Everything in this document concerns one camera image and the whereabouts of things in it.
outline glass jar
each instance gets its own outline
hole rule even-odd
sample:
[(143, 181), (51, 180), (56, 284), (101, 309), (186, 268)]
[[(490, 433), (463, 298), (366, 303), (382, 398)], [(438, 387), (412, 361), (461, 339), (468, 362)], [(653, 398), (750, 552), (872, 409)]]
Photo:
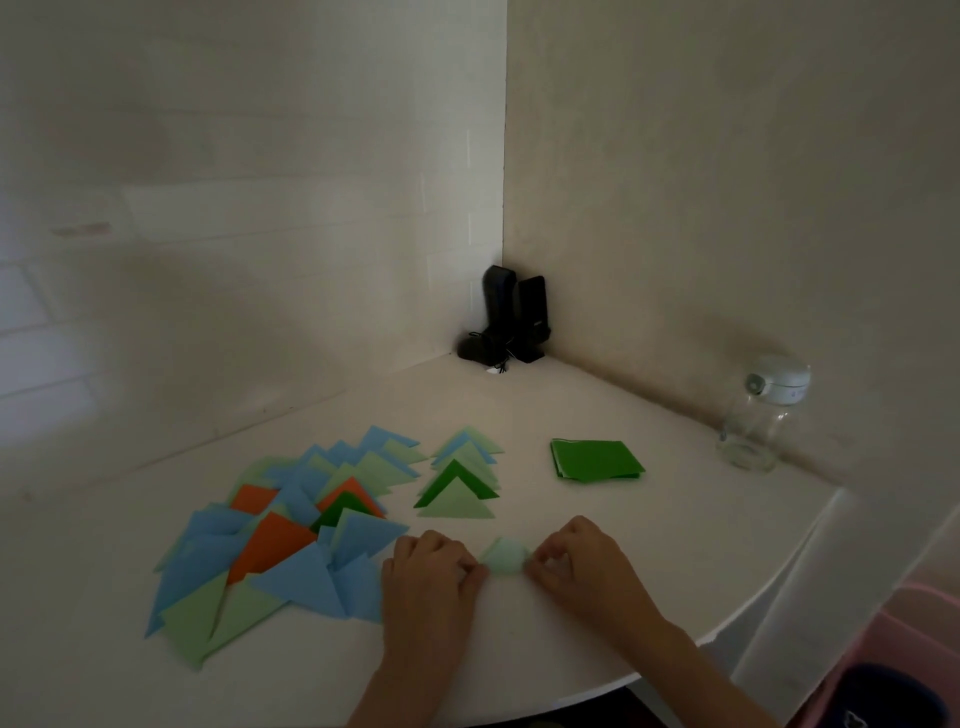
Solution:
[(772, 471), (809, 385), (810, 368), (802, 361), (774, 354), (758, 359), (724, 418), (720, 454), (748, 471)]

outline right hand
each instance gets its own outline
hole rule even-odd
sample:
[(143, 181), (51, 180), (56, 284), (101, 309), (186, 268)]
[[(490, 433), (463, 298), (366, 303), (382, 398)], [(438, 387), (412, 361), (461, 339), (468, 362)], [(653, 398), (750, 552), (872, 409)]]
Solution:
[[(569, 573), (547, 562), (569, 557)], [(672, 631), (610, 536), (576, 516), (551, 534), (527, 562), (527, 575), (553, 600), (597, 632), (628, 661), (636, 650)]]

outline pink container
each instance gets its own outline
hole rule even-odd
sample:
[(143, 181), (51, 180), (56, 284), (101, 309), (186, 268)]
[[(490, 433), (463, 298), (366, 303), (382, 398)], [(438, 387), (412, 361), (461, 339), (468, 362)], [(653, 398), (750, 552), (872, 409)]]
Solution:
[(925, 584), (901, 585), (810, 698), (798, 728), (815, 728), (843, 673), (860, 663), (892, 667), (920, 681), (944, 701), (948, 725), (957, 725), (960, 599)]

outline pile of paper triangles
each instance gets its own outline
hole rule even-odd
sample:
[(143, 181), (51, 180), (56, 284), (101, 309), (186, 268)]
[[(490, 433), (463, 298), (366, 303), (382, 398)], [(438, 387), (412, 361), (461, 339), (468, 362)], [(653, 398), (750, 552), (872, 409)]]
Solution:
[(484, 500), (499, 497), (500, 489), (490, 465), (491, 453), (503, 452), (497, 443), (475, 427), (465, 427), (433, 454), (437, 475), (420, 490), (415, 508), (426, 518), (491, 519)]
[(157, 564), (147, 636), (158, 630), (193, 666), (284, 604), (337, 619), (380, 621), (370, 557), (407, 526), (376, 500), (419, 474), (419, 443), (371, 427), (299, 458), (269, 456), (244, 470), (224, 503), (195, 512)]

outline finger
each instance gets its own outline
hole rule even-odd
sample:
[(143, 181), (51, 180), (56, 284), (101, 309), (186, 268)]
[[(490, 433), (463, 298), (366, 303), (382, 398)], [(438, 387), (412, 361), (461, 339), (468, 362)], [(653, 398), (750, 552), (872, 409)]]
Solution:
[(569, 581), (548, 569), (539, 561), (530, 560), (523, 566), (523, 572), (530, 579), (559, 602), (567, 602)]
[(476, 607), (477, 595), (480, 589), (487, 582), (490, 576), (490, 569), (482, 564), (469, 571), (464, 580), (460, 582), (460, 601), (468, 619), (473, 619), (473, 609)]
[(467, 551), (467, 547), (460, 541), (447, 541), (443, 548), (437, 551), (437, 555), (451, 565), (455, 564), (466, 570), (470, 570), (477, 565), (476, 558)]
[(586, 516), (574, 516), (563, 528), (560, 529), (561, 533), (585, 533), (587, 531), (599, 530), (600, 526)]
[(433, 553), (439, 551), (447, 541), (448, 539), (444, 534), (431, 529), (420, 536), (415, 551), (416, 553)]
[(537, 546), (531, 557), (532, 561), (544, 564), (548, 559), (562, 559), (569, 553), (570, 547), (576, 541), (576, 534), (557, 531), (547, 536), (546, 541)]
[(417, 545), (417, 539), (413, 536), (400, 536), (394, 544), (394, 560), (396, 561), (397, 566), (402, 566), (407, 563), (407, 559), (410, 558), (410, 554), (414, 552), (414, 548)]

